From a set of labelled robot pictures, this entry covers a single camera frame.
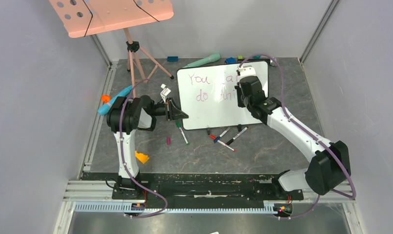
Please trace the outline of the white whiteboard black frame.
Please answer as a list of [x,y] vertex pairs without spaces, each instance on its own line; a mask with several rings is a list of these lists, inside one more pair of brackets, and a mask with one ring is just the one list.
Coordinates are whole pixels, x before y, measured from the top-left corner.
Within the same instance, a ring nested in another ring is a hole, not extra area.
[[235,86],[240,80],[239,64],[181,68],[177,71],[180,107],[189,117],[186,130],[257,124],[237,103]]

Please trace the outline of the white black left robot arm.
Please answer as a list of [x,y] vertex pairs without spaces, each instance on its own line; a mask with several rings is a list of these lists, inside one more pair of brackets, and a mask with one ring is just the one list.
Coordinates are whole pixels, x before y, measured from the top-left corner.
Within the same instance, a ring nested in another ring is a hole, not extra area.
[[172,97],[155,102],[148,95],[133,99],[118,97],[106,114],[106,123],[111,128],[118,146],[118,176],[122,180],[138,176],[135,134],[137,130],[153,131],[158,116],[166,117],[167,121],[189,118]]

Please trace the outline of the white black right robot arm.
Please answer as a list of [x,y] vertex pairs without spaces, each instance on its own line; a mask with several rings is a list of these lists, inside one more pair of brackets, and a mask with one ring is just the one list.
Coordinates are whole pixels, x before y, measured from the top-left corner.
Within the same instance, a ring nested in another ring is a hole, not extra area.
[[273,180],[274,197],[284,199],[291,191],[310,189],[318,195],[335,191],[344,181],[351,182],[349,150],[342,141],[331,142],[295,118],[274,97],[266,97],[256,76],[247,76],[235,86],[238,106],[252,117],[276,130],[305,156],[305,169],[280,173]]

